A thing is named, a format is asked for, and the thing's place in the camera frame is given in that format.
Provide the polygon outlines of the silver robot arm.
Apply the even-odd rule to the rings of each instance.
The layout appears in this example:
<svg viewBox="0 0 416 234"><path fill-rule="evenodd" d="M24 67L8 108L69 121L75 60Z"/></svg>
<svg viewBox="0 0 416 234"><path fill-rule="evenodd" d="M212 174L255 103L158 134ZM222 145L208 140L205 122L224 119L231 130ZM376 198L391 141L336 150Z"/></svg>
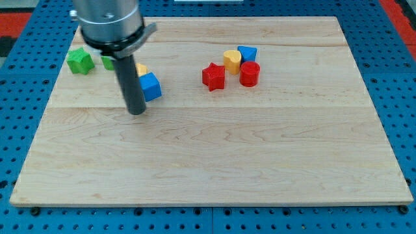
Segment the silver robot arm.
<svg viewBox="0 0 416 234"><path fill-rule="evenodd" d="M157 31L146 24L138 0L73 0L70 11L79 22L85 43L114 60L132 55Z"/></svg>

